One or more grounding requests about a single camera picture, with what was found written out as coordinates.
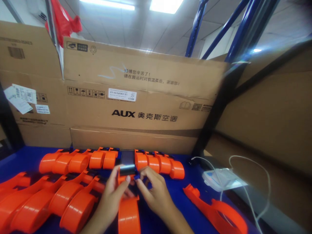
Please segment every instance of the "red plastic bag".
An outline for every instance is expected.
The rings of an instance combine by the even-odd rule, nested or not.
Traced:
[[[54,25],[58,42],[60,46],[63,47],[64,36],[70,37],[72,32],[77,33],[82,31],[80,18],[79,16],[76,16],[72,19],[58,0],[51,0],[51,3],[54,9]],[[49,31],[48,22],[45,23],[45,26],[45,28]]]

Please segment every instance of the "qr code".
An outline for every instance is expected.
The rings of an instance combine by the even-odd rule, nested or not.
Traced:
[[[192,110],[199,111],[201,109],[202,104],[194,103]]]

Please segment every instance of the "barcode label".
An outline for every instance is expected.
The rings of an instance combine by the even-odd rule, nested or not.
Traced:
[[[127,101],[136,101],[137,92],[127,91],[127,90],[120,90],[120,89],[108,89],[108,97],[120,100],[127,100]]]
[[[15,58],[15,59],[24,59],[25,55],[24,55],[24,51],[21,48],[17,48],[17,47],[7,47],[10,53],[10,56]]]

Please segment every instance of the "cardboard flap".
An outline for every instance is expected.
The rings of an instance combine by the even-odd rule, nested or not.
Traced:
[[[62,78],[58,53],[45,28],[0,21],[0,70]]]
[[[214,99],[227,67],[199,60],[64,38],[64,79]]]

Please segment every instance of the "wall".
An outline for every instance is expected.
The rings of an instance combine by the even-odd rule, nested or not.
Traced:
[[[215,49],[211,52],[211,54],[208,56],[207,59],[212,59],[214,57],[226,54],[230,46],[233,42],[234,36],[237,32],[238,26],[236,27],[230,27],[229,30],[226,32],[226,34],[223,36],[223,38],[220,40],[218,45],[215,47]],[[210,34],[206,39],[205,43],[202,49],[202,53],[200,57],[203,57],[207,49],[210,47],[216,36],[219,34],[219,32],[222,30],[222,27],[214,31],[212,34]]]

